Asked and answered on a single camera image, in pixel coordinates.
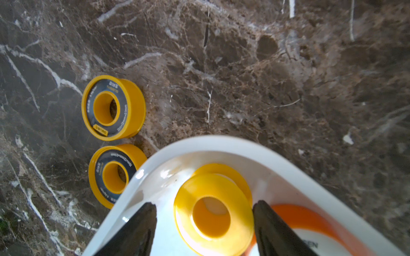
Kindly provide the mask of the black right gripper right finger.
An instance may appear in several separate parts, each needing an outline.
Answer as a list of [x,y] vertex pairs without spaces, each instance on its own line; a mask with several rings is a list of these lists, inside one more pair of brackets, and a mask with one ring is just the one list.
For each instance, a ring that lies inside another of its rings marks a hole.
[[256,241],[261,256],[316,255],[266,201],[258,201],[253,206],[253,214]]

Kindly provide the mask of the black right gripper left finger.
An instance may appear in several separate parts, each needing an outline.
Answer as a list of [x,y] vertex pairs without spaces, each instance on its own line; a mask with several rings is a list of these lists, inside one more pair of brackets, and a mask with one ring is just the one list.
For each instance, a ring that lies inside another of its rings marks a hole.
[[157,207],[145,203],[96,255],[149,256],[156,226]]

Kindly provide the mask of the orange white tape roll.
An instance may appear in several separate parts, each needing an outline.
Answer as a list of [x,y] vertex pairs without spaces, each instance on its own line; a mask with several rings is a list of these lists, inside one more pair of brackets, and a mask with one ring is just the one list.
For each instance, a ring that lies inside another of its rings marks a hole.
[[[316,256],[377,256],[371,242],[374,230],[352,211],[332,204],[330,209],[297,204],[268,204]],[[246,256],[260,256],[256,235]]]

